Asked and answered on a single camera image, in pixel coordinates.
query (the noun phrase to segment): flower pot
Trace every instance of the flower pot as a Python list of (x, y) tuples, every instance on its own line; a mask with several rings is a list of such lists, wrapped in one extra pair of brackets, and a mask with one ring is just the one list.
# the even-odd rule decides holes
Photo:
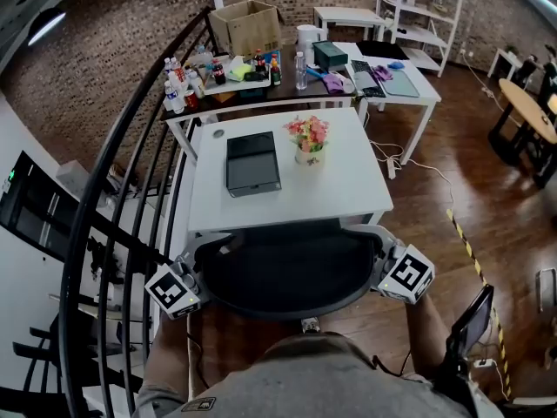
[(300, 165), (320, 165), (325, 159), (325, 147), (317, 152), (304, 152), (296, 147), (296, 162)]

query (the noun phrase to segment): shelving unit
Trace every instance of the shelving unit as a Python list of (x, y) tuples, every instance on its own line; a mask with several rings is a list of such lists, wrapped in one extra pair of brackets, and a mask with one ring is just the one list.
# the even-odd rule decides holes
[[(438, 71), (437, 76), (440, 78), (443, 70), (445, 69), (445, 64), (448, 59), (451, 46), (453, 45), (454, 35), (460, 19), (462, 2), (463, 0), (456, 0), (456, 11), (454, 12), (453, 17), (441, 14), (436, 10), (406, 4), (405, 0), (377, 0), (375, 12), (376, 14), (380, 14), (381, 3), (394, 8), (394, 19), (387, 18), (389, 24), (386, 26), (386, 29), (391, 31), (391, 43), (394, 44), (397, 38), (404, 38), (422, 43), (421, 49), (402, 48), (402, 50), (406, 53), (410, 61), (416, 65), (416, 67)], [(413, 12), (414, 14), (420, 14), (428, 17), (427, 29), (418, 25), (402, 24), (400, 22), (401, 11)], [(438, 22), (452, 25), (451, 33), (447, 40), (438, 36), (435, 26)], [(442, 57), (441, 64), (438, 64), (431, 59), (424, 51), (426, 45), (428, 44), (439, 48)]]

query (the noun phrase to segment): brick wall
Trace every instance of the brick wall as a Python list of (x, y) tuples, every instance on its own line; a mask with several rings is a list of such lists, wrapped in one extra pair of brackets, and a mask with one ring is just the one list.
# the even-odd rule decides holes
[[(212, 0), (64, 0), (64, 21), (32, 47), (23, 45), (0, 88), (31, 133), (60, 163), (91, 169), (118, 113), (162, 50)], [(117, 162), (126, 166), (162, 83), (134, 119)], [(139, 163), (144, 172), (158, 122)], [(161, 160), (171, 147), (167, 135)]]
[[(297, 25), (313, 23), (313, 6), (375, 9), (375, 0), (261, 1), (279, 8), (286, 43), (295, 41)], [(148, 67), (207, 4), (211, 0), (64, 0), (64, 21), (32, 48), (19, 50), (0, 77), (0, 88), (56, 160), (76, 158), (91, 169), (108, 130)], [(444, 4), (450, 6), (450, 0)], [(404, 17), (424, 22), (412, 14)], [(362, 33), (359, 28), (336, 27), (331, 38), (359, 40)], [(472, 66), (486, 71), (497, 47), (514, 44), (521, 57), (532, 52), (545, 58), (543, 44), (557, 44), (557, 36), (526, 0), (465, 0), (451, 60), (457, 59), (465, 41), (474, 51)], [(120, 165), (126, 165), (155, 98), (153, 93), (145, 101), (128, 131), (117, 158)], [(151, 135), (144, 156), (156, 141)], [(140, 168), (144, 167), (143, 159)]]

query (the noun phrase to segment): electrical outlet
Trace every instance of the electrical outlet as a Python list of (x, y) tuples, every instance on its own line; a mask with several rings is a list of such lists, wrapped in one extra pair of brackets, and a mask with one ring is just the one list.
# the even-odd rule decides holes
[(495, 360), (489, 359), (478, 359), (473, 362), (473, 366), (476, 368), (487, 368), (487, 367), (495, 367), (497, 363)]

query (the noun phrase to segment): green box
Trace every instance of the green box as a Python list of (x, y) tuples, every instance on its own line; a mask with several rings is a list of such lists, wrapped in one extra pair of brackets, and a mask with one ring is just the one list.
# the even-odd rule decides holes
[(343, 65), (348, 64), (348, 55), (329, 40), (315, 42), (313, 50), (315, 51), (315, 64), (319, 65), (321, 70), (338, 71), (342, 70)]

